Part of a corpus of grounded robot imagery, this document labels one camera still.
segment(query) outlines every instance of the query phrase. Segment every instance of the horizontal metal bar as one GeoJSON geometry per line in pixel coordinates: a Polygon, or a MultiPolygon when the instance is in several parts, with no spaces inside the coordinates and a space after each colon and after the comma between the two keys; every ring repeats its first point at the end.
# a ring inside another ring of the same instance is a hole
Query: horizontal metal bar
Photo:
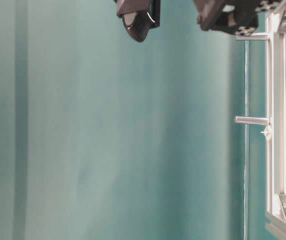
{"type": "Polygon", "coordinates": [[[270,34],[268,32],[253,33],[250,36],[236,36],[236,40],[269,40],[270,34]]]}
{"type": "Polygon", "coordinates": [[[270,124],[270,120],[266,117],[236,116],[235,123],[267,126],[270,124]]]}

